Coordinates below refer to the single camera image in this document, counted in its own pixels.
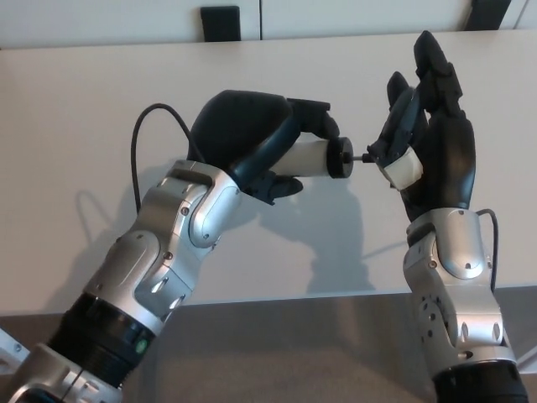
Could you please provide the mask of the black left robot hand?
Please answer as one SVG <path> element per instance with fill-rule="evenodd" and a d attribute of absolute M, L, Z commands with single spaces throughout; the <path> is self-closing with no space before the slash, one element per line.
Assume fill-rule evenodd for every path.
<path fill-rule="evenodd" d="M 225 90 L 207 102 L 194 121 L 187 159 L 225 171 L 242 192 L 273 205 L 275 199 L 303 190 L 296 174 L 273 169 L 298 137 L 340 137 L 330 109 L 328 102 Z"/>

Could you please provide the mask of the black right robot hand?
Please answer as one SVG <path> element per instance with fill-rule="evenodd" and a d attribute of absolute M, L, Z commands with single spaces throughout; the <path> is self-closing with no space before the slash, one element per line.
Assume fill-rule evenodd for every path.
<path fill-rule="evenodd" d="M 472 123 L 461 108 L 462 90 L 455 68 L 434 35 L 424 31 L 414 44 L 418 99 L 396 71 L 387 84 L 389 111 L 378 139 L 367 147 L 380 167 L 412 149 L 421 177 L 400 194 L 410 221 L 437 208 L 470 206 L 476 174 Z"/>

